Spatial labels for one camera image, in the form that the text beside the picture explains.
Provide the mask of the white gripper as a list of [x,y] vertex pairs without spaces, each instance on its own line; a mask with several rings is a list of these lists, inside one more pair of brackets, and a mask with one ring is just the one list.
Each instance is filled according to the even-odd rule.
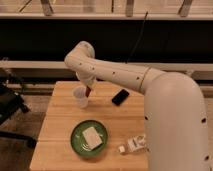
[[77,72],[76,76],[79,81],[81,81],[85,86],[89,87],[92,89],[95,85],[96,82],[96,77],[84,72]]

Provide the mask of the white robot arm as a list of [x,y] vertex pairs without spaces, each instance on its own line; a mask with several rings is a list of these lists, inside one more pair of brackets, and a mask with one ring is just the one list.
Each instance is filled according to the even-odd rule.
[[86,41],[79,42],[64,62],[87,86],[98,78],[144,95],[149,171],[213,171],[205,100],[191,77],[98,60]]

